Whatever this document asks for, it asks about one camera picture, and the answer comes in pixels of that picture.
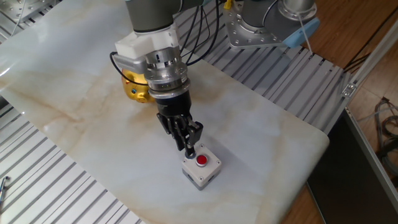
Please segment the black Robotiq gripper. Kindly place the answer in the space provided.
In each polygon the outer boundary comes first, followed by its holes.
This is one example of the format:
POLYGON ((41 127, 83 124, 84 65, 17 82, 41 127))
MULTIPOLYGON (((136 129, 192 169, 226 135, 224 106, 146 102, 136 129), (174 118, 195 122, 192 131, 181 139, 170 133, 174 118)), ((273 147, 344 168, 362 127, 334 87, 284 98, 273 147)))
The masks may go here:
POLYGON ((186 156, 195 156, 194 146, 201 138, 203 125, 190 116, 190 92, 169 99, 155 99, 155 102, 159 110, 157 118, 165 132, 172 135, 177 149, 182 151, 185 148, 186 156))

